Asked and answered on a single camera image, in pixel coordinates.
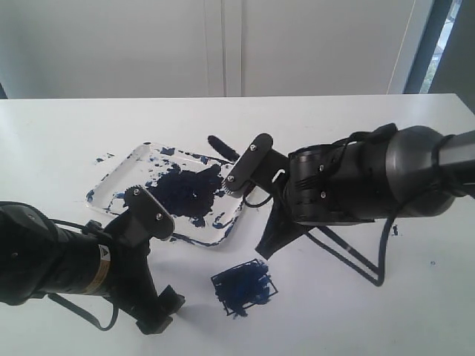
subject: warning label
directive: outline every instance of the warning label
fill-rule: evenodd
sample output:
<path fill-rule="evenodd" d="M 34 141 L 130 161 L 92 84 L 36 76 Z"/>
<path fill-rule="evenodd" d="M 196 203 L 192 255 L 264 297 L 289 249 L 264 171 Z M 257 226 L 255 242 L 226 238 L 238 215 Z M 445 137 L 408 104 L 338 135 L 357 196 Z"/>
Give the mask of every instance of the warning label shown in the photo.
<path fill-rule="evenodd" d="M 109 272 L 111 265 L 111 252 L 109 251 L 109 247 L 106 245 L 98 245 L 98 247 L 100 253 L 99 268 L 97 269 L 96 276 L 91 283 L 89 283 L 89 286 L 85 288 L 83 294 L 93 294 L 101 286 L 102 282 L 104 282 Z"/>

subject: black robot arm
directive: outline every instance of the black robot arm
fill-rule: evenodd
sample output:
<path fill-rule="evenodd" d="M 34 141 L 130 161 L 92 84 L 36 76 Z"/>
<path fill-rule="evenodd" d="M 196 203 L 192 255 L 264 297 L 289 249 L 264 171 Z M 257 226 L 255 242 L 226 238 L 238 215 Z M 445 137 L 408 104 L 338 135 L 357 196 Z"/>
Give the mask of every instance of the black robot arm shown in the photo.
<path fill-rule="evenodd" d="M 48 295 L 101 330 L 110 329 L 122 309 L 144 334 L 162 332 L 184 298 L 171 286 L 157 295 L 147 255 L 149 239 L 170 236 L 173 219 L 143 187 L 129 188 L 125 204 L 128 210 L 102 229 L 94 221 L 80 226 L 50 220 L 32 206 L 0 202 L 0 301 L 14 306 Z M 111 324 L 102 327 L 57 293 L 104 297 L 114 306 Z"/>
<path fill-rule="evenodd" d="M 210 143 L 218 151 L 224 144 Z M 431 217 L 455 197 L 475 193 L 475 131 L 443 136 L 431 128 L 398 130 L 394 124 L 355 132 L 328 145 L 301 148 L 288 156 L 272 149 L 272 137 L 257 136 L 223 181 L 228 194 L 244 197 L 258 186 L 273 198 L 256 251 L 266 259 L 301 235 L 355 269 L 373 284 L 384 281 L 384 259 L 397 217 Z M 387 219 L 379 264 L 373 265 L 328 225 Z M 309 231 L 318 228 L 368 271 L 324 245 Z"/>

